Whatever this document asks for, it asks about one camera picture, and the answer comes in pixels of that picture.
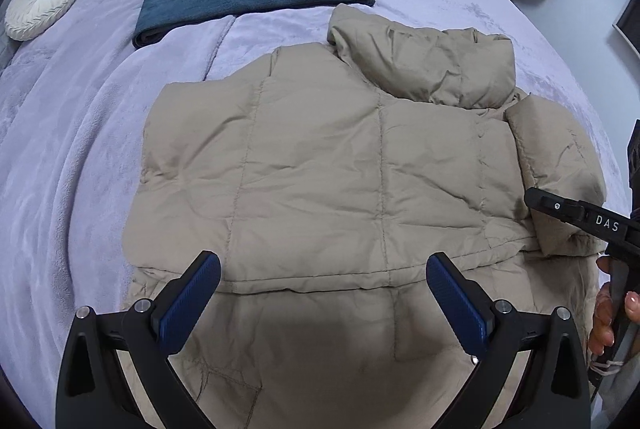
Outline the right hand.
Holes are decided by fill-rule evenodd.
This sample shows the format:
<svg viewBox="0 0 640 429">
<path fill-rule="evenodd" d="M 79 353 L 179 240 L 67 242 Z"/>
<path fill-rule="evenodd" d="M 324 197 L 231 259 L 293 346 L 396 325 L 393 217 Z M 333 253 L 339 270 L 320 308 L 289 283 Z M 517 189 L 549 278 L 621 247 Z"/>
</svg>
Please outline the right hand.
<svg viewBox="0 0 640 429">
<path fill-rule="evenodd" d="M 629 291 L 625 296 L 624 308 L 628 319 L 639 324 L 639 295 Z M 612 329 L 614 319 L 611 283 L 606 282 L 599 290 L 594 304 L 592 328 L 588 338 L 588 349 L 594 355 L 602 355 L 606 348 L 612 347 L 615 337 Z"/>
</svg>

